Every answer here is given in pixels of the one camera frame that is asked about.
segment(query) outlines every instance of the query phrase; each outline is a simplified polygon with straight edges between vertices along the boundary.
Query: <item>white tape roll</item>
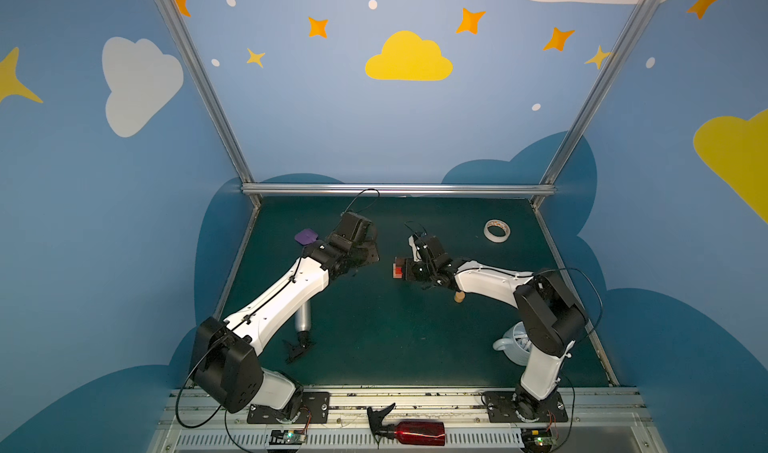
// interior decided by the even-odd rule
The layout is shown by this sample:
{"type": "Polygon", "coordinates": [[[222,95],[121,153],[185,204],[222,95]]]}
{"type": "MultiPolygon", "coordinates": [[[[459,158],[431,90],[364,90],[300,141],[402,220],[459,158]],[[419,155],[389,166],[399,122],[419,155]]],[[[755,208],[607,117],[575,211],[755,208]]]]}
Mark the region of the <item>white tape roll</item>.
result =
{"type": "Polygon", "coordinates": [[[512,232],[509,229],[509,225],[504,223],[501,220],[488,220],[488,222],[485,224],[485,228],[482,230],[483,233],[485,233],[485,237],[490,239],[493,243],[504,243],[507,241],[507,238],[509,238],[509,234],[512,232]],[[490,227],[499,227],[504,230],[504,236],[503,237],[497,237],[493,233],[491,233],[491,230],[488,228],[490,227]]]}

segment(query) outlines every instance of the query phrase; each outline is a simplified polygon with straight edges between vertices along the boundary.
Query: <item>green table surface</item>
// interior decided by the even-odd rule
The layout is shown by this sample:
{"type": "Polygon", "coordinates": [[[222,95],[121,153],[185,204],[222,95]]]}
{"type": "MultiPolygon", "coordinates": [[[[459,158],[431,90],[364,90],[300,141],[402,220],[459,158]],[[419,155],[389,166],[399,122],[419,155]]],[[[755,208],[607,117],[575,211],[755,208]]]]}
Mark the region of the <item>green table surface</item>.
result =
{"type": "MultiPolygon", "coordinates": [[[[224,316],[253,301],[290,268],[301,252],[296,233],[311,228],[325,237],[350,200],[266,198],[224,316]]],[[[359,198],[352,209],[372,200],[359,198]]],[[[523,367],[491,345],[520,321],[517,310],[472,293],[456,303],[451,290],[424,290],[419,283],[393,279],[392,263],[411,253],[403,222],[415,220],[437,235],[451,256],[505,269],[556,268],[528,201],[380,198],[362,214],[379,230],[379,263],[336,279],[312,298],[315,344],[309,352],[286,363],[283,340],[296,342],[292,317],[266,346],[262,366],[304,385],[515,386],[523,367]],[[485,238],[490,219],[512,229],[506,242],[485,238]]],[[[589,340],[573,353],[563,371],[575,386],[608,385],[589,340]]]]}

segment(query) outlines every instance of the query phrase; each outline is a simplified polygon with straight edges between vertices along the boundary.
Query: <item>robotic arm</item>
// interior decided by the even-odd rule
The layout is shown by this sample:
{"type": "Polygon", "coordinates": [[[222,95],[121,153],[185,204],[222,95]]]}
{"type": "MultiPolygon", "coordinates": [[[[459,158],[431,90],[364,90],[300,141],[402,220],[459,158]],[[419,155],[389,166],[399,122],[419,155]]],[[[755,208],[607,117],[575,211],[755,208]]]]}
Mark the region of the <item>robotic arm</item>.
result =
{"type": "Polygon", "coordinates": [[[408,244],[412,258],[396,258],[396,278],[486,295],[518,309],[533,346],[515,392],[515,411],[523,421],[546,419],[548,411],[556,411],[562,402],[557,393],[562,363],[587,323],[587,314],[559,272],[534,275],[452,258],[437,237],[425,234],[414,233],[408,244]]]}
{"type": "MultiPolygon", "coordinates": [[[[258,356],[283,323],[331,281],[378,260],[376,227],[345,212],[331,235],[306,245],[285,275],[253,302],[223,322],[211,317],[198,327],[192,378],[230,413],[253,402],[272,408],[278,418],[294,418],[302,389],[284,375],[262,369],[258,356]]],[[[303,340],[308,343],[306,335],[303,340]]]]}

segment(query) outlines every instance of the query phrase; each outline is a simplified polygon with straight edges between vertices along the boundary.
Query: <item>blue wall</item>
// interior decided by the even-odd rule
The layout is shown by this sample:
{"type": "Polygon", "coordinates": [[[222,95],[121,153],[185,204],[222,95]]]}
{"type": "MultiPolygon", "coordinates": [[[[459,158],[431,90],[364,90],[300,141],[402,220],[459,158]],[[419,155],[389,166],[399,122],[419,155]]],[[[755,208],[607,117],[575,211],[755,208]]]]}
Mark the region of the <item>blue wall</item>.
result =
{"type": "Polygon", "coordinates": [[[134,136],[110,127],[107,40],[179,57],[153,0],[0,0],[0,18],[0,61],[18,48],[42,100],[5,96],[0,68],[0,451],[142,451],[252,205],[186,71],[134,136]]]}
{"type": "MultiPolygon", "coordinates": [[[[186,0],[184,17],[257,180],[533,183],[546,164],[475,174],[568,130],[632,9],[532,0],[186,0]],[[456,33],[463,9],[486,12],[456,33]],[[310,37],[309,17],[328,19],[310,37]],[[553,28],[574,30],[544,50],[553,28]],[[389,36],[433,40],[453,64],[437,82],[382,81],[366,62],[389,36]],[[250,59],[264,56],[263,67],[250,59]],[[532,107],[540,104],[534,111],[532,107]]],[[[545,155],[552,158],[555,142],[545,155]]]]}
{"type": "Polygon", "coordinates": [[[565,263],[597,280],[600,338],[670,453],[764,451],[759,421],[738,445],[711,425],[746,431],[768,401],[768,224],[694,135],[768,108],[768,3],[717,0],[699,19],[687,12],[696,2],[659,7],[542,212],[565,263]]]}

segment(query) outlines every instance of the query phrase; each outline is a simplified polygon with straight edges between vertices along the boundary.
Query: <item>purple object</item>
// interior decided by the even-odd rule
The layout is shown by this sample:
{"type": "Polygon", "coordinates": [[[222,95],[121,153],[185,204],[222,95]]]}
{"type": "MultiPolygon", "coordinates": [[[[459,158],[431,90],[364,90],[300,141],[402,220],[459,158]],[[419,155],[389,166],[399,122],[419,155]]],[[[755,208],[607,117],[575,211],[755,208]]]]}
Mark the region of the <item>purple object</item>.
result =
{"type": "Polygon", "coordinates": [[[293,237],[297,242],[299,242],[303,247],[314,243],[317,239],[317,233],[312,231],[310,228],[302,229],[299,233],[296,234],[295,237],[293,237]]]}

